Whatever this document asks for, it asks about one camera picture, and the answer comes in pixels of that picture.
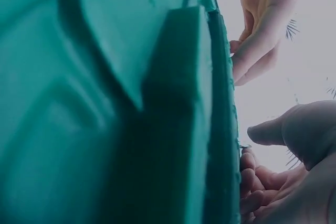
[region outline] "palm leaf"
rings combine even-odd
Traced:
[[[286,155],[289,156],[289,161],[286,164],[288,170],[292,170],[301,164],[301,161],[290,150],[287,150]]]
[[[296,20],[291,19],[286,28],[286,39],[293,41],[294,35],[299,32],[300,31],[297,29]]]
[[[335,100],[336,98],[336,88],[333,87],[333,88],[327,88],[327,94],[330,93],[331,96],[332,96],[332,99]]]

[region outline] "finger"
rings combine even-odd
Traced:
[[[242,86],[253,79],[263,75],[276,66],[278,57],[278,46],[276,45],[269,53],[257,61],[238,81],[235,86]]]
[[[259,178],[265,190],[280,190],[291,172],[292,171],[287,170],[282,173],[274,173],[264,166],[259,166],[256,169],[256,176]]]
[[[238,50],[241,43],[242,42],[239,40],[230,41],[230,54],[234,54]]]
[[[285,145],[282,138],[282,117],[247,129],[250,139],[262,145]]]
[[[250,160],[250,158],[253,157],[255,165],[250,164],[252,166],[251,168],[253,170],[256,170],[260,166],[260,162],[259,162],[258,158],[256,157],[256,155],[254,154],[254,152],[252,151],[251,148],[244,149],[242,151],[242,154],[247,155],[246,159],[249,159],[249,162],[252,162],[252,160]],[[259,191],[259,190],[265,190],[265,188],[262,185],[260,179],[257,176],[255,176],[253,188],[252,188],[251,191],[254,192],[254,191]]]
[[[263,203],[263,191],[255,191],[248,197],[240,200],[240,214],[245,215],[256,211]]]
[[[257,29],[232,56],[233,76],[237,82],[264,55],[270,52],[285,33],[296,0],[271,0]]]
[[[245,169],[240,173],[242,181],[240,183],[240,197],[245,198],[254,185],[255,172],[252,169]]]
[[[261,205],[268,206],[274,200],[278,193],[279,191],[277,190],[265,190]]]
[[[240,170],[245,169],[256,170],[256,162],[252,153],[243,150],[240,157]]]
[[[288,209],[288,206],[286,206],[285,201],[287,201],[287,198],[274,201],[267,206],[261,206],[260,208],[258,208],[256,211],[254,211],[255,216],[254,224],[306,223],[302,222],[303,221],[302,219],[299,219],[299,216],[301,214],[300,211],[298,211],[298,209],[294,205],[290,207],[291,209]]]
[[[240,220],[241,220],[241,224],[251,224],[253,223],[254,220],[254,214],[252,212],[245,214],[245,215],[241,215],[240,216]]]
[[[246,40],[253,31],[254,27],[254,17],[251,12],[249,12],[247,9],[243,7],[243,14],[244,14],[244,23],[245,23],[245,28],[244,31],[242,32],[241,36],[239,37],[239,41],[244,41]]]
[[[250,157],[252,156],[253,157],[253,160],[254,160],[254,163],[255,163],[255,167],[258,167],[260,166],[260,161],[259,159],[257,158],[256,154],[253,152],[252,148],[246,148],[246,149],[243,149],[242,151],[242,156],[245,154],[245,153],[248,153],[250,155]]]

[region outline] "hand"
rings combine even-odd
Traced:
[[[336,223],[336,101],[298,105],[248,135],[255,143],[286,145],[303,164],[277,174],[244,150],[242,223]]]
[[[233,77],[243,85],[275,66],[297,0],[241,0],[245,29],[231,41]]]

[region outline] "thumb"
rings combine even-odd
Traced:
[[[311,170],[336,150],[336,101],[295,106],[248,135],[258,144],[286,145]]]
[[[250,139],[261,145],[285,145],[281,117],[247,129]]]
[[[240,40],[231,40],[230,41],[230,54],[234,54],[236,53],[236,51],[238,50],[239,46],[242,44],[243,42]]]

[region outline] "green plastic surface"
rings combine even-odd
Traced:
[[[0,0],[1,224],[237,224],[215,0]]]

